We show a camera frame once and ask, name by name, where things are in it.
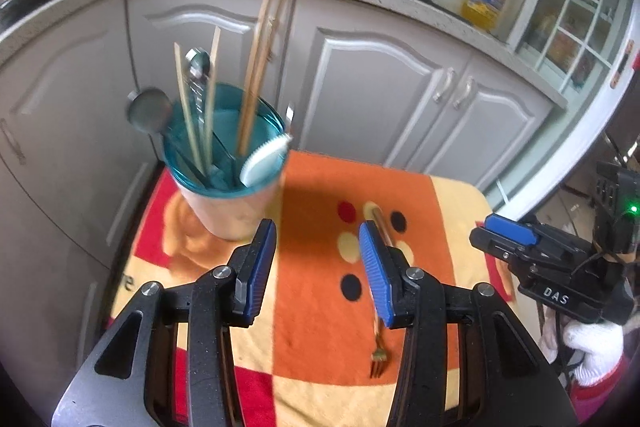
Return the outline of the right gloved hand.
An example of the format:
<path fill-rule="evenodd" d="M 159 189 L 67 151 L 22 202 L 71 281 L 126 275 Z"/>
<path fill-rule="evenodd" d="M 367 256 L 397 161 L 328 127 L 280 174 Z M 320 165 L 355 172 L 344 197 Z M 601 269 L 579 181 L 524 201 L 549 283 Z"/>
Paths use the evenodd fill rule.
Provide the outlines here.
<path fill-rule="evenodd" d="M 582 363 L 574 370 L 575 381 L 582 387 L 600 384 L 614 373 L 623 358 L 622 326 L 609 321 L 584 324 L 547 308 L 538 346 L 549 363 L 558 357 L 559 339 L 566 347 L 584 354 Z"/>

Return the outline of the pink sleeve forearm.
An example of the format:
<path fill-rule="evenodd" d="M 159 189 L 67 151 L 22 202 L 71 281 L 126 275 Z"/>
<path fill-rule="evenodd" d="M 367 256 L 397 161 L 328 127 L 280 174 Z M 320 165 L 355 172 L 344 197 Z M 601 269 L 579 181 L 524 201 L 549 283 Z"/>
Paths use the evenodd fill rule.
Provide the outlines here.
<path fill-rule="evenodd" d="M 629 358 L 626 355 L 620 359 L 615 369 L 600 379 L 597 384 L 585 387 L 574 381 L 570 385 L 570 402 L 574 407 L 578 424 L 582 424 L 602 407 L 608 396 L 623 379 L 629 366 Z"/>

